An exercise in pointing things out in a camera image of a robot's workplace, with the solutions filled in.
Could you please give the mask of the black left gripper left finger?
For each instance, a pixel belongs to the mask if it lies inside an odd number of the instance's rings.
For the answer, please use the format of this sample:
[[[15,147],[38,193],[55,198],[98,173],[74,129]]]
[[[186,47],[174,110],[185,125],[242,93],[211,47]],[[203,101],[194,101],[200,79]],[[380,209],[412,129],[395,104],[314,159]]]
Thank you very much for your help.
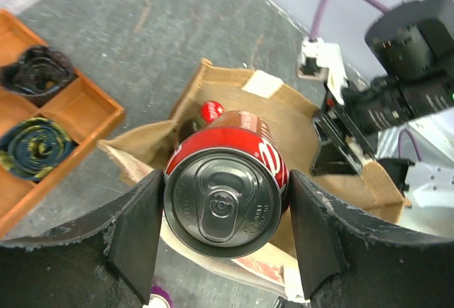
[[[39,236],[1,242],[2,307],[142,307],[162,222],[163,173]]]

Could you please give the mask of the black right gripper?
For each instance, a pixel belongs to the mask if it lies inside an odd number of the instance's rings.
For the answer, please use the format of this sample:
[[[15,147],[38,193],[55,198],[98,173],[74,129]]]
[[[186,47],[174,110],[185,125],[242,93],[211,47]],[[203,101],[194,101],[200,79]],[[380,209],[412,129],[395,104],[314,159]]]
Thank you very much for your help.
[[[354,175],[374,160],[373,137],[388,128],[453,107],[453,77],[438,75],[415,82],[379,77],[371,87],[342,91],[345,105],[327,94],[326,102],[313,117],[319,150],[310,173]]]

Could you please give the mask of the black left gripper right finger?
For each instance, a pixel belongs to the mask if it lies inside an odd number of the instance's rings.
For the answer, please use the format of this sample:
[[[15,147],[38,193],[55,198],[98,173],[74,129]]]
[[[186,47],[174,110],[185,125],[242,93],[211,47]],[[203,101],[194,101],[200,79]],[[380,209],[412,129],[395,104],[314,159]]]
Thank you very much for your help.
[[[290,172],[290,211],[312,307],[452,307],[453,240],[372,216]]]

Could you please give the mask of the tan canvas tote bag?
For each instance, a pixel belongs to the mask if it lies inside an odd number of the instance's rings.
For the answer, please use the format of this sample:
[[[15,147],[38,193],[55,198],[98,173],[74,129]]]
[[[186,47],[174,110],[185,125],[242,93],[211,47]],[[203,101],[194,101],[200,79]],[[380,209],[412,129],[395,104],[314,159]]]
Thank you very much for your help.
[[[287,166],[308,172],[319,147],[311,122],[316,106],[266,72],[215,67],[209,60],[201,61],[168,120],[139,126],[98,145],[121,167],[123,181],[134,185],[149,172],[166,166],[176,146],[178,128],[208,100],[227,110],[260,116],[269,125]],[[343,201],[390,223],[398,222],[407,204],[392,178],[375,161],[367,162],[359,175],[327,175],[316,181]],[[219,260],[191,251],[167,224],[161,226],[160,236],[174,251],[214,274],[304,302],[289,213],[283,215],[269,243],[237,260]]]

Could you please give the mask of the red cola can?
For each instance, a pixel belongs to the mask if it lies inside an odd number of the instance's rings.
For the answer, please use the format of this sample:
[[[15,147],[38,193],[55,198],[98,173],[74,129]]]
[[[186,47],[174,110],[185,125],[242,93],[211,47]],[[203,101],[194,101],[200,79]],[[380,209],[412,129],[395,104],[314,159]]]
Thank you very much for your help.
[[[165,218],[193,251],[240,258],[262,248],[287,210],[289,170],[267,122],[226,111],[181,141],[165,169]]]

